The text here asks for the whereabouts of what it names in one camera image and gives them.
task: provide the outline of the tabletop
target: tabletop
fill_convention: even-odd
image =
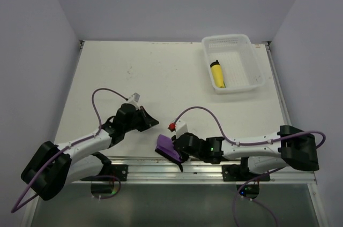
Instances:
[[[127,133],[122,142],[103,151],[108,156],[160,157],[154,151],[158,135],[171,137],[169,123],[194,105],[210,109],[229,137],[275,132],[285,124],[275,80],[265,46],[253,46],[266,84],[248,92],[219,95],[212,87],[201,43],[86,41],[55,143],[71,141],[97,128],[91,95],[101,87],[126,97],[140,94],[139,104],[160,122],[145,132]],[[123,102],[107,91],[95,96],[102,121],[115,115]],[[205,111],[191,110],[182,119],[189,132],[200,138],[220,135],[215,121]]]

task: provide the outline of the robotic arm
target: robotic arm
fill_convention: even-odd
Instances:
[[[31,188],[43,199],[57,195],[65,184],[89,176],[111,174],[111,161],[98,151],[108,149],[124,139],[127,132],[145,131],[159,122],[152,118],[143,107],[138,106],[139,95],[133,94],[96,130],[75,141],[55,145],[51,141],[43,143],[21,174],[27,184],[36,176],[41,167],[54,155],[60,153],[46,169],[38,175]]]
[[[181,171],[181,164],[190,156],[211,164],[241,158],[241,165],[231,165],[228,169],[229,174],[238,180],[247,180],[268,170],[287,166],[301,171],[319,170],[315,137],[312,134],[273,142],[302,132],[292,126],[283,125],[278,132],[261,137],[233,139],[232,143],[224,141],[224,137],[201,139],[189,133],[186,123],[181,119],[176,124],[172,123],[169,129],[175,135],[171,139],[160,135],[156,152],[179,165]]]

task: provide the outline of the gray wall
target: gray wall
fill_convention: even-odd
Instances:
[[[316,176],[332,226],[343,226],[342,16],[342,0],[296,0],[272,42],[292,123],[327,134]]]
[[[200,41],[244,33],[271,40],[295,0],[59,0],[84,40]]]
[[[53,139],[78,58],[78,39],[58,0],[0,0],[0,222],[25,184],[20,174],[44,141]]]

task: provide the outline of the cable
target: cable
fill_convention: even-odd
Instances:
[[[221,127],[221,124],[220,124],[218,118],[214,115],[214,113],[211,110],[209,110],[207,108],[200,107],[200,106],[194,106],[194,107],[187,108],[184,111],[182,111],[181,114],[179,114],[178,117],[176,117],[176,119],[175,119],[175,121],[173,123],[176,124],[176,122],[181,118],[181,116],[183,116],[186,112],[188,112],[189,110],[192,110],[192,109],[202,109],[202,110],[205,110],[206,112],[208,112],[213,117],[215,122],[217,123],[219,131],[220,131],[221,135],[224,137],[224,139],[227,142],[229,142],[230,144],[237,145],[235,141],[229,139],[225,135],[225,133],[223,131],[223,128]],[[324,142],[326,140],[326,135],[323,132],[320,132],[320,131],[298,132],[298,133],[295,133],[295,134],[292,134],[292,135],[288,135],[288,136],[285,136],[285,137],[274,139],[274,140],[272,140],[272,142],[285,141],[285,140],[289,140],[289,139],[292,139],[292,138],[298,138],[300,136],[304,136],[304,135],[308,135],[308,134],[313,134],[313,133],[316,133],[316,134],[319,134],[319,135],[322,136],[322,140],[316,146],[316,148],[319,148],[319,147],[321,147],[324,144]],[[264,144],[269,144],[269,142],[268,141],[260,141],[260,142],[240,143],[240,146],[255,146],[255,145],[264,145]]]
[[[101,197],[100,195],[98,196],[98,199],[110,199],[110,198],[113,198],[115,195],[117,195],[120,191],[120,189],[122,188],[122,183],[121,181],[119,180],[119,178],[113,176],[113,175],[100,175],[100,176],[94,176],[95,178],[112,178],[113,180],[116,180],[118,183],[119,183],[119,187],[117,189],[117,191],[112,191],[112,194],[110,196],[104,196],[104,197]]]
[[[120,94],[119,92],[116,92],[115,90],[112,89],[108,89],[108,88],[99,88],[96,89],[93,94],[92,94],[92,106],[94,109],[94,112],[96,114],[96,117],[98,118],[99,121],[99,128],[97,130],[97,132],[95,133],[95,136],[97,136],[100,131],[101,131],[101,118],[98,112],[98,109],[96,108],[95,102],[94,102],[94,96],[95,94],[100,91],[100,90],[107,90],[109,92],[113,92],[116,95],[118,95],[119,97],[122,97],[123,99],[125,99],[126,101],[128,100],[126,97],[124,97],[122,94]],[[63,152],[65,152],[66,150],[70,149],[71,147],[84,142],[86,140],[89,140],[91,138],[93,138],[93,135],[84,137],[80,140],[74,141],[70,146],[67,146],[65,148],[63,148],[62,150],[60,150],[59,152],[57,152],[53,157],[51,157],[39,170],[38,172],[35,174],[35,176],[32,178],[32,180],[29,182],[29,184],[26,186],[26,188],[24,189],[24,191],[21,193],[21,195],[19,196],[18,200],[15,202],[13,208],[11,209],[11,213],[15,213],[16,211],[18,211],[20,208],[22,208],[24,205],[26,205],[27,203],[29,203],[31,200],[33,200],[34,198],[36,198],[38,195],[35,194],[33,195],[31,198],[27,199],[26,201],[24,201],[23,203],[21,203],[21,201],[23,200],[24,196],[26,195],[26,193],[29,191],[29,189],[32,187],[32,185],[34,184],[34,182],[37,180],[38,176],[44,171],[44,169],[52,162],[54,161],[56,158],[58,158],[60,156],[60,154],[62,154]]]
[[[272,171],[270,171],[270,172],[263,173],[263,174],[261,174],[261,175],[259,175],[259,176],[257,176],[257,177],[254,177],[254,178],[252,178],[252,179],[250,179],[250,180],[247,180],[247,181],[238,189],[236,195],[234,196],[234,200],[232,201],[232,214],[233,214],[233,216],[234,216],[234,220],[235,220],[235,223],[236,223],[237,227],[240,227],[240,224],[239,224],[238,219],[237,219],[237,216],[236,216],[236,201],[237,201],[238,196],[240,195],[241,190],[242,190],[248,183],[250,183],[250,182],[252,182],[252,181],[254,181],[254,180],[258,180],[258,179],[261,179],[261,178],[263,178],[263,177],[266,177],[266,176],[270,175],[271,173],[275,173],[275,172],[277,172],[277,171],[279,171],[279,170],[281,170],[281,169],[282,169],[282,168],[277,168],[277,169],[272,170]],[[275,220],[275,223],[276,223],[276,226],[279,226],[279,221],[278,221],[277,217],[275,216],[275,214],[272,212],[272,210],[271,210],[270,208],[268,208],[267,206],[265,206],[264,204],[262,204],[262,203],[259,202],[259,201],[255,201],[255,203],[257,203],[257,204],[259,204],[260,206],[262,206],[263,208],[265,208],[265,209],[273,216],[273,218],[274,218],[274,220]]]

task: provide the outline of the purple object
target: purple object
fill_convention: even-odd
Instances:
[[[176,163],[174,161],[183,163],[178,152],[174,149],[174,144],[170,137],[160,134],[157,138],[157,146],[155,151],[166,159],[171,160],[173,163]]]

